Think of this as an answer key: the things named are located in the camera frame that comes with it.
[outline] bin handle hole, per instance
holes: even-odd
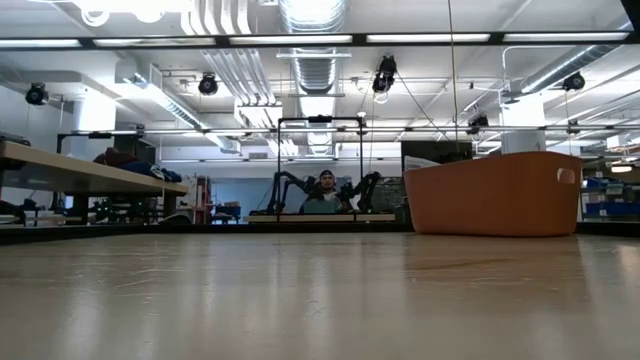
[[[575,184],[576,183],[576,172],[571,169],[558,169],[556,174],[558,182],[561,184]]]

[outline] ceiling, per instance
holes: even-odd
[[[449,10],[446,0],[349,0],[344,31],[346,32],[400,32],[400,31],[449,31]],[[622,5],[612,0],[451,0],[454,31],[508,31],[508,30],[611,30],[625,17]],[[249,23],[257,33],[281,32],[281,20],[277,6],[262,6],[250,0]],[[145,24],[130,14],[115,14],[102,27],[85,26],[74,4],[55,5],[28,0],[3,0],[0,2],[0,34],[2,36],[136,36],[136,35],[184,35],[177,14],[167,14],[160,21]],[[426,126],[429,121],[423,111],[438,126],[451,124],[456,114],[464,121],[470,114],[462,110],[484,93],[483,88],[497,87],[503,79],[526,78],[561,57],[570,48],[512,49],[506,55],[506,70],[502,65],[503,50],[499,47],[451,48],[352,48],[340,49],[351,58],[340,61],[338,67],[340,92],[336,115],[353,116],[365,111],[369,124],[374,126]],[[278,52],[288,49],[259,50],[262,65],[271,86],[284,105],[286,115],[296,113],[297,101],[290,61],[277,59]],[[373,102],[367,92],[369,80],[384,54],[393,54],[399,75],[385,104]],[[115,64],[123,56],[134,56],[153,63],[163,70],[165,86],[190,107],[213,119],[214,127],[237,127],[230,115],[234,98],[221,89],[215,96],[201,96],[197,82],[203,72],[211,71],[198,51],[129,51],[114,52],[0,52],[0,70],[4,71],[75,71],[95,80],[105,88],[121,95],[119,101],[127,107],[129,116],[122,116],[122,124],[145,122],[147,128],[173,127],[172,116],[153,102],[128,98],[114,84]],[[630,101],[620,111],[590,119],[593,123],[616,123],[640,118],[640,106],[634,91],[640,89],[640,73],[630,72],[616,81],[602,82],[634,68],[640,58],[640,47],[625,46],[611,55],[582,70],[587,87],[580,93],[547,91],[544,94],[548,123],[565,121],[566,118],[588,109],[607,109]],[[457,81],[452,82],[453,66]],[[358,79],[358,86],[353,79]],[[189,82],[184,87],[180,80]],[[623,100],[616,99],[627,94]],[[498,124],[499,105],[497,95],[490,93],[483,112],[492,124]],[[131,112],[140,116],[131,116]],[[629,121],[628,124],[640,123]],[[604,139],[611,133],[596,133],[583,139]],[[375,141],[393,141],[399,133],[376,134]],[[404,135],[408,137],[426,135]],[[561,139],[566,134],[548,134]],[[338,141],[350,141],[350,138]],[[180,138],[170,140],[181,146],[200,146],[203,139]]]

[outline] man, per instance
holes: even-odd
[[[350,209],[348,203],[341,201],[335,189],[336,178],[330,170],[320,173],[318,191],[309,194],[303,204],[305,214],[335,214]]]

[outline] person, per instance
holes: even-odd
[[[309,194],[302,205],[302,210],[306,214],[334,214],[349,209],[349,204],[338,196],[336,178],[331,170],[320,173],[318,191]]]

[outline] orange plastic bin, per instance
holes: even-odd
[[[546,237],[575,231],[582,161],[529,152],[404,173],[421,234]]]

